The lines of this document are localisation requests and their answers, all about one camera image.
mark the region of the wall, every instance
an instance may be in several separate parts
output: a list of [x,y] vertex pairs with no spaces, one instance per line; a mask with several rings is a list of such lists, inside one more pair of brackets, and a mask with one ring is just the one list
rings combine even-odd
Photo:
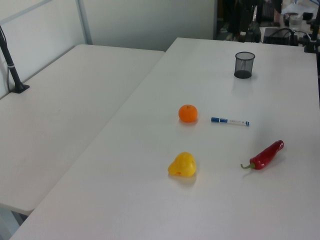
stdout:
[[166,51],[177,37],[213,39],[216,0],[79,0],[88,43]]
[[[85,43],[77,0],[51,0],[1,27],[22,82],[72,47]],[[10,86],[14,86],[11,75]],[[0,98],[7,92],[7,64],[0,51]]]

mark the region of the mandarin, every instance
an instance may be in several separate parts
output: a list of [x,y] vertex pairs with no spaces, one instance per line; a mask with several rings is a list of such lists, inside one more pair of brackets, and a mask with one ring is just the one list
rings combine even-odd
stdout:
[[183,105],[179,109],[179,118],[182,122],[185,123],[192,123],[197,120],[198,111],[195,106],[193,105]]

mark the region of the table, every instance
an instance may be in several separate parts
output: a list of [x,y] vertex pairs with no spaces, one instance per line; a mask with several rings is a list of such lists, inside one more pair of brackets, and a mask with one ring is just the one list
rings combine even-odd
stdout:
[[0,100],[0,207],[29,215],[164,53],[78,45]]
[[[318,75],[303,50],[178,38],[12,240],[316,239]],[[233,75],[240,51],[252,78]],[[184,104],[196,124],[179,121]],[[240,167],[280,139],[265,169]],[[196,175],[169,176],[183,151]]]

